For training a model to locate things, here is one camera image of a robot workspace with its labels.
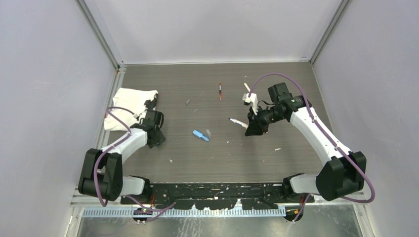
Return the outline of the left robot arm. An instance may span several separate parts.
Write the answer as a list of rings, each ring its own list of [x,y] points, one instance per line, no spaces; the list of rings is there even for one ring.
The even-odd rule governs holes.
[[[101,149],[89,149],[78,183],[79,193],[96,197],[102,204],[122,196],[132,196],[140,204],[148,203],[152,197],[150,180],[124,176],[123,164],[137,150],[145,146],[153,148],[165,141],[163,123],[162,112],[147,110],[145,117],[131,125],[123,137]]]

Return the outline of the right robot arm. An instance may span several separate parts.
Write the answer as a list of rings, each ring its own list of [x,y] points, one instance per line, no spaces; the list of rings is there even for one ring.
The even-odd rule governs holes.
[[[250,107],[245,135],[261,136],[268,132],[270,124],[286,120],[301,132],[323,165],[319,174],[300,173],[284,178],[283,198],[295,202],[302,194],[314,194],[331,201],[362,190],[366,169],[363,153],[342,145],[311,104],[302,95],[293,96],[284,82],[269,87],[268,93],[272,102],[265,109],[258,105],[256,94],[243,95],[244,104]]]

